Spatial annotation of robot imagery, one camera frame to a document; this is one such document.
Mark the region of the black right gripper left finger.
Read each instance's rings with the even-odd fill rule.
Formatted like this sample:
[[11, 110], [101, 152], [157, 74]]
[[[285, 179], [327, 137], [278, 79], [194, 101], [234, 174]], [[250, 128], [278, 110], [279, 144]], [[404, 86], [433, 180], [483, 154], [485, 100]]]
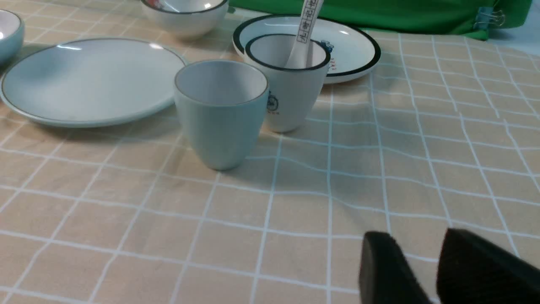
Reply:
[[430, 304], [400, 246], [380, 231], [363, 235], [359, 293], [363, 304]]

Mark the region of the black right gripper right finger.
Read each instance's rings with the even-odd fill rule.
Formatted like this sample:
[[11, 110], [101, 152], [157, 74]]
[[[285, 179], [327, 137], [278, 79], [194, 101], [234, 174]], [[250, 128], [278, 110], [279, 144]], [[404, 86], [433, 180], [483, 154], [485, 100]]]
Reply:
[[489, 240], [448, 228], [437, 267], [442, 304], [538, 304], [539, 269]]

